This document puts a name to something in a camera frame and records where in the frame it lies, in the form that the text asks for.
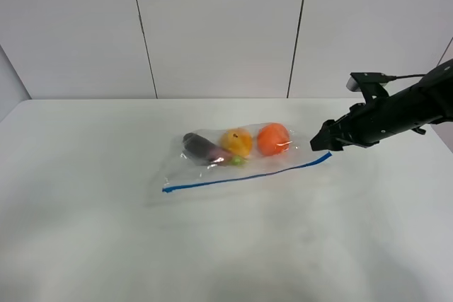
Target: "black cable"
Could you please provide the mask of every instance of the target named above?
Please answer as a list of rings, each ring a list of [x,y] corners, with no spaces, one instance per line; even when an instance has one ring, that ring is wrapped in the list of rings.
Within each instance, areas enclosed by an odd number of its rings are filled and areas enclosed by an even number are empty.
[[[395,79],[404,79],[404,78],[415,78],[415,77],[423,77],[424,74],[409,74],[408,76],[394,76]]]

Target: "orange fruit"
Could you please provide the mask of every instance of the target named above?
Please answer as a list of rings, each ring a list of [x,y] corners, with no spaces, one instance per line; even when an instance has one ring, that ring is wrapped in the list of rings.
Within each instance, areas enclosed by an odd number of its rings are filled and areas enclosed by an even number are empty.
[[[236,155],[247,157],[252,150],[252,135],[240,127],[228,130],[220,138],[220,146]]]
[[[281,124],[270,123],[258,133],[258,150],[264,156],[272,156],[289,149],[289,132]]]

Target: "clear plastic bag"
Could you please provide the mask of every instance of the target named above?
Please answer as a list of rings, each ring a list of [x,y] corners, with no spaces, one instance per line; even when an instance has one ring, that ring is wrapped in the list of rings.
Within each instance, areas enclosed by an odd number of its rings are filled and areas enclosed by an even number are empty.
[[[312,151],[308,138],[278,123],[204,129],[172,141],[158,176],[162,191],[172,192],[305,168],[330,156]]]

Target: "purple eggplant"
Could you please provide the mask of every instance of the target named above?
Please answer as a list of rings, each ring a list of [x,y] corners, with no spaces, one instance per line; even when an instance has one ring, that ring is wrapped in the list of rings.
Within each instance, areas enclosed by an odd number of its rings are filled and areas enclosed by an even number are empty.
[[[219,165],[241,165],[246,159],[192,132],[183,137],[184,149],[193,157]]]

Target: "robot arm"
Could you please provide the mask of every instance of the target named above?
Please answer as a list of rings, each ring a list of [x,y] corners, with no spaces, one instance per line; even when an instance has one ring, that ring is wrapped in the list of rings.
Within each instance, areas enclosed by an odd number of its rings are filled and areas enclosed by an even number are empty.
[[[344,146],[373,146],[381,139],[412,129],[425,134],[424,124],[453,121],[453,59],[437,66],[409,88],[389,96],[382,84],[398,78],[378,73],[352,73],[347,87],[360,90],[365,103],[350,108],[339,120],[327,120],[311,140],[314,151],[341,151]]]

